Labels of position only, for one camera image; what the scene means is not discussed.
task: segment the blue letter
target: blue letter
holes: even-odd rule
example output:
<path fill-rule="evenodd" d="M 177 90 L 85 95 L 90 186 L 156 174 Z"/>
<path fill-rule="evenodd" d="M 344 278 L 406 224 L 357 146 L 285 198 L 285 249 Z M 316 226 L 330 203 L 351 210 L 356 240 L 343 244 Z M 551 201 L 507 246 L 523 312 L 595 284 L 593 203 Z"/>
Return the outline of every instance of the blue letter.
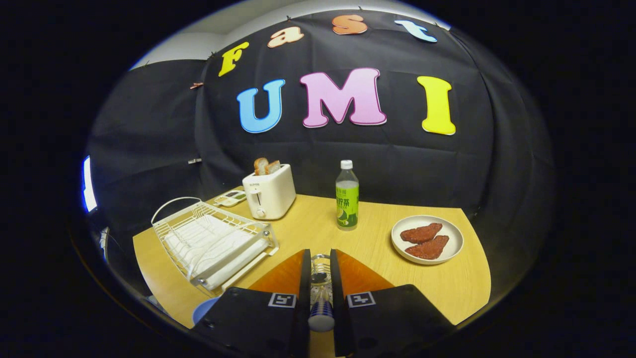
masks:
<path fill-rule="evenodd" d="M 285 84 L 285 80 L 274 80 L 266 83 L 263 89 L 267 91 L 270 112 L 264 118 L 256 118 L 254 114 L 254 96 L 258 89 L 247 89 L 237 96 L 238 112 L 240 114 L 240 125 L 250 133 L 267 132 L 274 128 L 280 120 L 282 114 L 282 101 L 280 98 L 280 88 Z"/>
<path fill-rule="evenodd" d="M 428 42 L 437 42 L 436 38 L 428 36 L 424 33 L 424 31 L 426 31 L 425 28 L 419 25 L 415 25 L 412 21 L 396 20 L 396 24 L 404 26 L 411 35 L 415 36 L 418 39 L 422 39 Z"/>

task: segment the white bottle cap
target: white bottle cap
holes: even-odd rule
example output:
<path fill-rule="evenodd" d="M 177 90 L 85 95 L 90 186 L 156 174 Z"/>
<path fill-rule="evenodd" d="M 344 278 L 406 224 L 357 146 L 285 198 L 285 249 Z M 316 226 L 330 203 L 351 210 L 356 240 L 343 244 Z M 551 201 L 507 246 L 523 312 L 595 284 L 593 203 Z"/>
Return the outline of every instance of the white bottle cap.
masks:
<path fill-rule="evenodd" d="M 309 329 L 314 332 L 328 332 L 336 325 L 336 321 L 333 317 L 329 317 L 327 315 L 309 317 L 307 323 L 309 324 Z"/>
<path fill-rule="evenodd" d="M 340 161 L 340 169 L 353 169 L 354 163 L 352 161 Z"/>

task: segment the letter m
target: letter m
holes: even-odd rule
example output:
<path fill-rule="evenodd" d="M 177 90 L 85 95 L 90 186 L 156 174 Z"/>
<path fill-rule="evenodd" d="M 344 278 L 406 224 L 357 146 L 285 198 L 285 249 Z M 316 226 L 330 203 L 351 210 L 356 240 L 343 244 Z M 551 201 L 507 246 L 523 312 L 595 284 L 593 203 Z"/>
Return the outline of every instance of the letter m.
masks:
<path fill-rule="evenodd" d="M 342 89 L 323 72 L 310 73 L 300 78 L 307 87 L 307 118 L 303 125 L 316 128 L 327 125 L 329 118 L 322 114 L 322 103 L 336 123 L 341 124 L 352 101 L 356 109 L 351 113 L 351 122 L 359 125 L 379 125 L 387 121 L 380 110 L 376 79 L 380 72 L 375 68 L 356 68 Z"/>

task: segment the meat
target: meat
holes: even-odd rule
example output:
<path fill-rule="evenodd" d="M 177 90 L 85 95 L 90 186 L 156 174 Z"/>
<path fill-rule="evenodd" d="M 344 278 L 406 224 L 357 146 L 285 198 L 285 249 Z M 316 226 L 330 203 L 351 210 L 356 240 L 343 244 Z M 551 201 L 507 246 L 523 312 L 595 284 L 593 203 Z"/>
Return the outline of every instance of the meat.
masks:
<path fill-rule="evenodd" d="M 441 230 L 441 224 L 434 222 L 428 226 L 420 226 L 416 229 L 404 230 L 399 237 L 410 243 L 423 243 L 432 240 Z"/>
<path fill-rule="evenodd" d="M 448 243 L 448 236 L 437 235 L 433 240 L 409 247 L 405 251 L 407 254 L 421 259 L 435 260 L 441 255 L 441 252 L 444 251 L 446 243 Z"/>

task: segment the colorful foam letter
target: colorful foam letter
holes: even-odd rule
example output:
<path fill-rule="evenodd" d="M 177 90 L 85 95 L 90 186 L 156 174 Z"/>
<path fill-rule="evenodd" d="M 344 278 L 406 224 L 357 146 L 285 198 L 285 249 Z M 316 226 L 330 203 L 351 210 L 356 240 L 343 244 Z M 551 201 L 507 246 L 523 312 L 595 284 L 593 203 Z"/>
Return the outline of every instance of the colorful foam letter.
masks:
<path fill-rule="evenodd" d="M 237 96 L 238 112 L 240 115 L 240 125 L 250 133 L 267 132 L 274 128 L 280 121 L 282 114 L 282 99 L 280 88 L 285 84 L 285 80 L 274 80 L 266 83 L 263 89 L 267 91 L 270 111 L 264 118 L 256 118 L 254 113 L 254 96 L 258 89 L 247 89 Z"/>
<path fill-rule="evenodd" d="M 275 32 L 272 37 L 270 37 L 272 40 L 267 44 L 267 47 L 274 48 L 288 42 L 298 41 L 302 39 L 303 36 L 304 34 L 300 32 L 300 27 L 288 27 L 287 29 Z"/>
<path fill-rule="evenodd" d="M 425 27 L 415 25 L 412 21 L 396 20 L 396 24 L 404 26 L 404 28 L 413 36 L 428 42 L 437 42 L 437 39 L 424 33 Z"/>
<path fill-rule="evenodd" d="M 356 68 L 339 89 L 326 73 L 316 72 L 302 76 L 300 83 L 307 87 L 307 118 L 303 125 L 308 128 L 322 127 L 329 118 L 322 114 L 322 105 L 331 113 L 336 123 L 345 120 L 352 101 L 356 110 L 351 113 L 351 122 L 359 125 L 379 125 L 387 121 L 387 115 L 380 110 L 376 78 L 380 72 L 375 68 Z"/>
<path fill-rule="evenodd" d="M 431 133 L 455 134 L 455 125 L 450 122 L 450 107 L 448 106 L 448 91 L 452 89 L 450 83 L 435 77 L 419 76 L 417 82 L 426 91 L 426 105 L 428 114 L 422 121 L 422 128 Z"/>
<path fill-rule="evenodd" d="M 249 43 L 246 41 L 223 54 L 223 64 L 221 65 L 219 77 L 225 75 L 236 67 L 234 62 L 240 59 L 240 56 L 243 54 L 242 50 L 246 49 L 248 46 Z"/>
<path fill-rule="evenodd" d="M 367 30 L 364 19 L 359 15 L 342 15 L 333 18 L 333 32 L 339 35 L 361 34 Z"/>

